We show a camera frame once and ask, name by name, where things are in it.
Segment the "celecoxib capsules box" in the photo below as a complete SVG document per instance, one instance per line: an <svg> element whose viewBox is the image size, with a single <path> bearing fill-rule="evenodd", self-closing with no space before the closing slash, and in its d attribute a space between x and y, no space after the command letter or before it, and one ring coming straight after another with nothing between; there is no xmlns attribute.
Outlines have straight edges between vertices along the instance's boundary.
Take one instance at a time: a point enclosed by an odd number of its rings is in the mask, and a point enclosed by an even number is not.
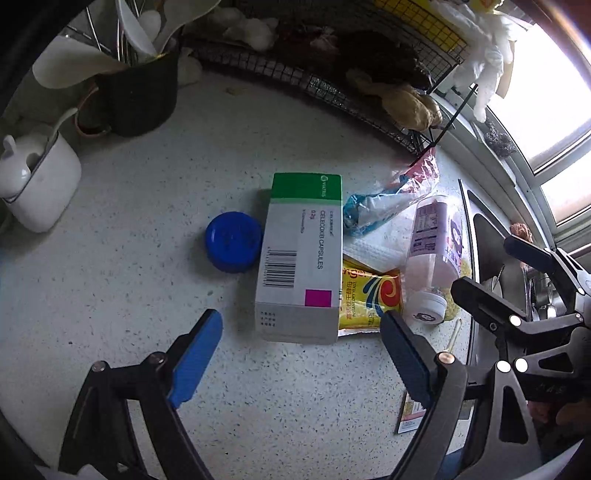
<svg viewBox="0 0 591 480"><path fill-rule="evenodd" d="M340 175L275 173L256 284L256 330L264 339L336 341L342 249Z"/></svg>

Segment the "blue gripper pad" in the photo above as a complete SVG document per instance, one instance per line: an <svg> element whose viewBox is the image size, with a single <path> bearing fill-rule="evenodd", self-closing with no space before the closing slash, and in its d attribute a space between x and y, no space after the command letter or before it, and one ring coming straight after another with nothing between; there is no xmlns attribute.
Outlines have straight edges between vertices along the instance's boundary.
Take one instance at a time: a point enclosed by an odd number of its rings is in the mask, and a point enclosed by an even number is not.
<svg viewBox="0 0 591 480"><path fill-rule="evenodd" d="M379 328L382 342L409 395L424 408L429 408L433 403L431 378L437 368L435 350L425 337L412 333L395 310L386 312L380 320Z"/></svg>
<svg viewBox="0 0 591 480"><path fill-rule="evenodd" d="M222 338L222 330L222 316L214 310L173 370L173 384L168 393L168 400L174 408L179 408L181 403L191 400Z"/></svg>

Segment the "black pot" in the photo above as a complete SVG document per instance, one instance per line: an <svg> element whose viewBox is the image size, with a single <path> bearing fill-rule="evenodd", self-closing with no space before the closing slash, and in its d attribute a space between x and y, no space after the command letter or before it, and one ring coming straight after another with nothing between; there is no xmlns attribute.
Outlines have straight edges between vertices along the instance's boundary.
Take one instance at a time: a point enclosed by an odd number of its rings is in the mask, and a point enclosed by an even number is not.
<svg viewBox="0 0 591 480"><path fill-rule="evenodd" d="M95 82L111 131L136 137L162 125L177 104L178 49Z"/></svg>

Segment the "yellow snack packet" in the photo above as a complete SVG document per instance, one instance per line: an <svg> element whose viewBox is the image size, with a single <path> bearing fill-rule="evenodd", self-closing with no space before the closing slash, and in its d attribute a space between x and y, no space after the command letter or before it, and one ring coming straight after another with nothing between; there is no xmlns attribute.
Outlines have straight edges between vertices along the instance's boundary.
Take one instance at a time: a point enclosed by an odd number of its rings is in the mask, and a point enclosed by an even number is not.
<svg viewBox="0 0 591 480"><path fill-rule="evenodd" d="M375 275L344 260L342 288L339 336L379 332L379 321L385 312L402 310L399 270Z"/></svg>

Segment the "white bottle cap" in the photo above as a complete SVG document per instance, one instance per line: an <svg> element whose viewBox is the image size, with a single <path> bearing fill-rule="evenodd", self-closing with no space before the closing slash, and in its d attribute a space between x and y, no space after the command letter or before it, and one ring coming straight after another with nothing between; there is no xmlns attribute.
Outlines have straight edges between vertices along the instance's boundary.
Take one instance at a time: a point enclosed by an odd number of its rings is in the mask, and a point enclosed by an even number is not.
<svg viewBox="0 0 591 480"><path fill-rule="evenodd" d="M404 306L404 318L437 325L445 317L447 300L441 295L428 291L417 291L410 295Z"/></svg>

